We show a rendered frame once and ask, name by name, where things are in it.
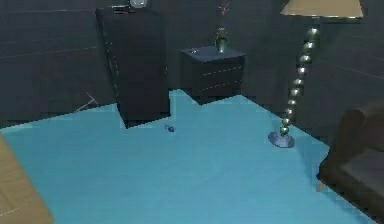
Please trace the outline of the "tan wooden furniture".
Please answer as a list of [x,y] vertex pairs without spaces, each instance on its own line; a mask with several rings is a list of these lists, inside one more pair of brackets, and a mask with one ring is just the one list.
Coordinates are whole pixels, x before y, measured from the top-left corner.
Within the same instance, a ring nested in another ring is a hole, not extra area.
[[50,210],[1,134],[0,224],[54,224]]

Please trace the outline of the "green vase with orange plant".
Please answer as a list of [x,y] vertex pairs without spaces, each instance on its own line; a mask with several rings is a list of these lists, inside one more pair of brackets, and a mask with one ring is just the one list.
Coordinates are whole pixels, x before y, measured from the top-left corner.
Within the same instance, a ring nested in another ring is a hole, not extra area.
[[217,8],[217,29],[215,37],[215,47],[219,54],[223,54],[228,46],[228,35],[224,25],[224,17],[230,10],[232,0],[216,0]]

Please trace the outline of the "tall black chest of drawers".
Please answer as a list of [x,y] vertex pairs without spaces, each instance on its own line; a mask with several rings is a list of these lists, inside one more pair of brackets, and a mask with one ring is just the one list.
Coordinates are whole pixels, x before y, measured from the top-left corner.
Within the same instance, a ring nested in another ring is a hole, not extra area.
[[127,128],[170,115],[166,40],[161,14],[148,9],[95,10],[109,80]]

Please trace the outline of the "low black bedside cabinet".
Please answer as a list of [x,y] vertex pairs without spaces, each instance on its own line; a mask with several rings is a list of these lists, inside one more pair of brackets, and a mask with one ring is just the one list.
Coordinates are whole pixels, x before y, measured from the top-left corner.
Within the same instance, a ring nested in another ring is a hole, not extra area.
[[180,51],[181,88],[199,104],[240,93],[246,55],[227,48],[218,53],[214,46]]

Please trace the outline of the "floor lamp with beaded pole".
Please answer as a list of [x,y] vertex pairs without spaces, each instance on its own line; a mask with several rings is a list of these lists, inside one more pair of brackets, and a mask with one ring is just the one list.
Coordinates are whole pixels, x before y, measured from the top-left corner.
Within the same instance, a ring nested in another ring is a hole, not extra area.
[[287,107],[278,131],[271,132],[268,140],[279,148],[292,148],[295,139],[290,135],[294,123],[299,97],[304,92],[304,80],[319,46],[321,22],[323,20],[348,21],[364,17],[360,0],[289,0],[280,12],[285,16],[301,16],[312,19],[306,31],[305,41],[296,61],[296,78],[288,91]]

